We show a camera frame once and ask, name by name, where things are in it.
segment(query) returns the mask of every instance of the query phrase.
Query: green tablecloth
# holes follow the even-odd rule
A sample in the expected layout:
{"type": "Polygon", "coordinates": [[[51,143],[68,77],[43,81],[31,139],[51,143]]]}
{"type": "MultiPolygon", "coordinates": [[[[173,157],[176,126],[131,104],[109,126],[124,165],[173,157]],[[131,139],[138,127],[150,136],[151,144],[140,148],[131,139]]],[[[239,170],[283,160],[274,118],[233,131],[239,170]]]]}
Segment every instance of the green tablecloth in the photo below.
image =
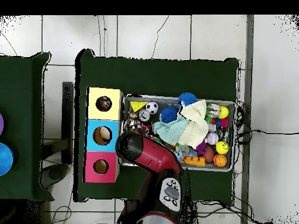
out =
{"type": "Polygon", "coordinates": [[[5,129],[0,142],[14,152],[15,162],[0,176],[0,198],[48,201],[39,184],[41,161],[43,67],[49,53],[31,58],[0,57],[0,113],[5,129]]]}
{"type": "MultiPolygon", "coordinates": [[[[147,172],[120,168],[116,183],[83,183],[86,87],[120,89],[123,93],[178,97],[192,92],[199,99],[236,101],[238,60],[171,61],[161,59],[98,58],[82,50],[76,58],[75,96],[75,199],[133,198],[147,172]]],[[[232,171],[190,172],[192,200],[222,200],[231,204],[232,171]]]]}

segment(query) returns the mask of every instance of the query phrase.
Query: red ball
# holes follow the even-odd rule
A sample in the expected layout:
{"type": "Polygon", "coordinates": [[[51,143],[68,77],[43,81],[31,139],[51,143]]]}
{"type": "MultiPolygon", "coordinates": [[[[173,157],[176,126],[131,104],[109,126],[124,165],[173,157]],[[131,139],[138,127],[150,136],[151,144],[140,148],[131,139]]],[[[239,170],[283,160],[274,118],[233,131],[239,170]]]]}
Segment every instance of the red ball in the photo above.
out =
{"type": "Polygon", "coordinates": [[[221,127],[222,128],[227,128],[228,127],[228,119],[227,118],[223,118],[221,121],[221,127]]]}

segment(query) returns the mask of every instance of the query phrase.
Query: round hole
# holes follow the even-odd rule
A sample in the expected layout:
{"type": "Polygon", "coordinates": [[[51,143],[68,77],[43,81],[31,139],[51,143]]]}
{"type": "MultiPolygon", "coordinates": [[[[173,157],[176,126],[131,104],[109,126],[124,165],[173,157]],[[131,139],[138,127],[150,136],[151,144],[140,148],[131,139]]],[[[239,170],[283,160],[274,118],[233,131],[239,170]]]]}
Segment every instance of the round hole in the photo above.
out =
{"type": "Polygon", "coordinates": [[[99,174],[107,173],[108,168],[109,168],[108,162],[105,160],[97,160],[93,164],[94,171],[99,174]]]}
{"type": "Polygon", "coordinates": [[[112,139],[112,132],[106,126],[97,127],[93,132],[93,140],[98,145],[107,145],[112,139]]]}
{"type": "Polygon", "coordinates": [[[96,100],[96,108],[99,111],[109,111],[112,106],[112,102],[107,96],[101,96],[96,100]]]}

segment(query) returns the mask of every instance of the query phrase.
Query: gray metal tray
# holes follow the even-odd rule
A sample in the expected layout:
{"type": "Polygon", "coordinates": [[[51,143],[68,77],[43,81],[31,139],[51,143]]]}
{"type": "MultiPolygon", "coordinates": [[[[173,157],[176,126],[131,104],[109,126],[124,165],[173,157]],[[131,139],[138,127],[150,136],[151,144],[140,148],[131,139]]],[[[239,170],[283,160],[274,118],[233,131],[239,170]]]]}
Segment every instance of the gray metal tray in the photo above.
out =
{"type": "MultiPolygon", "coordinates": [[[[159,110],[156,114],[151,116],[151,122],[155,123],[159,121],[159,115],[164,107],[175,106],[178,103],[178,98],[175,97],[162,97],[162,96],[149,96],[149,95],[133,95],[125,94],[122,99],[122,113],[120,121],[120,133],[124,130],[124,122],[127,119],[128,112],[130,110],[130,101],[134,102],[157,102],[159,105],[159,110]]],[[[228,108],[228,144],[230,146],[229,151],[226,153],[227,164],[224,167],[216,167],[213,163],[206,163],[205,167],[192,166],[188,164],[181,164],[183,169],[188,168],[189,170],[205,170],[205,171],[214,171],[214,172],[228,172],[232,169],[234,164],[234,150],[235,150],[235,137],[237,134],[236,129],[236,119],[237,111],[236,104],[232,101],[221,101],[221,100],[206,100],[206,103],[214,103],[228,108]]],[[[137,166],[127,160],[122,160],[119,158],[119,163],[122,166],[137,166]]]]}

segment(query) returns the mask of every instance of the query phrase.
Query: orange toy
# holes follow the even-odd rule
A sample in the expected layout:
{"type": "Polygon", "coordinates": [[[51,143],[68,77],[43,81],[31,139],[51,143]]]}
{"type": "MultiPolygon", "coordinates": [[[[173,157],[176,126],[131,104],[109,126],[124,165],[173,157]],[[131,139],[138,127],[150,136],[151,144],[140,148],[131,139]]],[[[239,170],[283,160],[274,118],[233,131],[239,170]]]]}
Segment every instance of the orange toy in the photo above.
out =
{"type": "Polygon", "coordinates": [[[224,167],[227,164],[227,158],[224,155],[215,155],[213,161],[217,167],[224,167]]]}
{"type": "Polygon", "coordinates": [[[180,160],[183,164],[195,165],[204,167],[206,165],[206,159],[198,156],[185,156],[182,160],[180,160]]]}

